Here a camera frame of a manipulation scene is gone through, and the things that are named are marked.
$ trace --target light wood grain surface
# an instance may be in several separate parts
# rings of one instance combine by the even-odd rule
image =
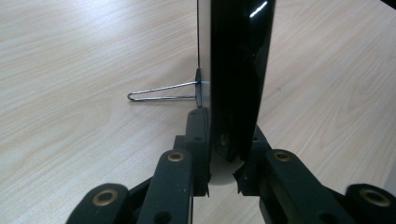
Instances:
[[[379,1],[277,1],[258,124],[339,192],[395,193],[395,27]],[[195,102],[126,94],[193,80],[196,36],[192,0],[2,1],[0,223],[65,223],[90,189],[152,176]],[[194,223],[262,223],[236,184],[194,201]]]

